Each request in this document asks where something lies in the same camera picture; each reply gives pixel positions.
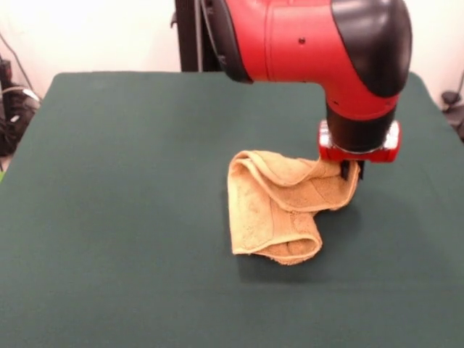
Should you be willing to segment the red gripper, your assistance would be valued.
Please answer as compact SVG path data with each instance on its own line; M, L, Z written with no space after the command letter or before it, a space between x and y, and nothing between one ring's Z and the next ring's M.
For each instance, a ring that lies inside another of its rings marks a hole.
M382 145L369 152L347 152L337 147L331 138L330 130L326 120L322 120L318 129L318 151L319 155L324 160L341 162L341 177L347 180L350 171L351 160L357 161L359 168L358 180L361 181L364 177L364 162L386 163L393 162L397 158L402 140L402 129L398 121L394 121L386 133L386 138Z

